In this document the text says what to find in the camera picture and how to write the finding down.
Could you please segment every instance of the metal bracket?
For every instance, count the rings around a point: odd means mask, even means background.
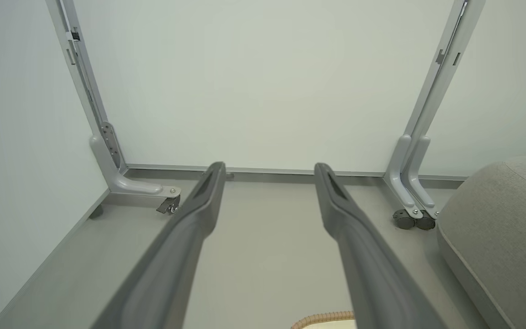
[[[384,175],[384,181],[387,183],[393,194],[401,202],[401,205],[407,213],[415,218],[419,219],[423,217],[421,211],[416,206],[415,200],[411,197],[403,182],[401,181],[401,169],[403,166],[403,159],[407,155],[409,150],[409,145],[411,144],[411,136],[403,135],[397,141],[397,146],[393,150],[393,155],[391,156],[391,161]]]
[[[182,191],[177,186],[163,186],[161,184],[148,183],[146,181],[131,180],[124,177],[115,167],[113,158],[107,149],[105,142],[98,136],[90,138],[90,148],[95,154],[105,181],[111,193],[121,194],[145,194],[148,196],[160,196],[165,198],[176,198]]]
[[[100,129],[101,133],[103,134],[103,138],[105,138],[105,144],[109,149],[109,153],[111,153],[111,158],[113,158],[115,166],[117,166],[119,171],[121,171],[121,169],[127,165],[125,164],[125,160],[123,160],[123,156],[121,156],[121,148],[119,146],[119,142],[117,141],[115,129],[108,121],[101,122]]]
[[[156,211],[161,212],[162,214],[165,214],[169,212],[170,214],[175,214],[176,211],[178,211],[178,207],[180,206],[180,196],[176,196],[175,198],[167,198],[165,199],[159,207],[157,207]]]
[[[423,158],[426,155],[427,148],[430,146],[431,139],[427,136],[422,136],[416,144],[411,159],[407,163],[407,168],[401,173],[401,183],[407,190],[415,196],[417,201],[422,204],[425,211],[433,218],[437,219],[440,212],[436,209],[434,200],[431,199],[430,195],[421,186],[419,181],[419,168],[423,162]]]

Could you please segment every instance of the beige fabric cushion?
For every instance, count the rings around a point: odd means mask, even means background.
[[[493,163],[459,187],[438,243],[491,328],[526,328],[526,157]]]
[[[355,320],[330,321],[314,323],[308,325],[305,329],[357,329],[357,323]]]

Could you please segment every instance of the gray plastic foot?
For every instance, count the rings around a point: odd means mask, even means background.
[[[175,198],[180,195],[181,188],[176,186],[163,186],[160,184],[148,183],[146,181],[136,181],[124,177],[119,173],[113,158],[101,137],[93,136],[90,138],[90,148],[95,154],[96,161],[99,163],[105,181],[111,193],[123,194],[146,194],[149,196],[163,196]]]
[[[384,175],[384,181],[391,188],[399,202],[401,202],[403,208],[407,210],[407,213],[411,217],[419,219],[423,217],[423,214],[416,207],[415,200],[413,200],[401,182],[401,165],[403,164],[403,159],[407,155],[407,150],[409,150],[410,144],[410,135],[403,135],[399,138],[397,146],[395,146],[395,150],[393,150],[393,155],[391,156],[387,172]]]
[[[98,217],[100,217],[101,215],[103,214],[103,205],[100,204],[97,206],[97,208],[95,208],[92,213],[90,213],[90,216],[88,217],[89,219],[96,219]]]
[[[409,192],[415,196],[419,203],[423,205],[425,211],[433,218],[438,218],[438,211],[434,200],[431,199],[430,195],[421,186],[419,181],[419,168],[423,162],[423,158],[426,155],[427,148],[430,146],[431,139],[427,136],[422,136],[416,144],[413,152],[413,157],[409,160],[407,169],[401,175],[401,181],[403,185],[407,187]]]

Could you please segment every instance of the small wheel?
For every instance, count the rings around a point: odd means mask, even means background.
[[[402,229],[410,229],[415,226],[415,219],[411,217],[400,217],[395,219],[397,222],[397,227]]]
[[[175,198],[165,198],[165,200],[157,207],[156,211],[161,212],[162,214],[174,214],[178,211],[178,206],[180,205],[180,195]]]
[[[395,220],[397,227],[402,229],[410,229],[415,226],[416,222],[413,217],[409,216],[405,209],[396,211],[393,214],[393,219]]]
[[[424,231],[428,231],[429,229],[436,227],[436,220],[433,219],[425,210],[422,210],[421,212],[423,217],[416,221],[415,226],[423,229]]]

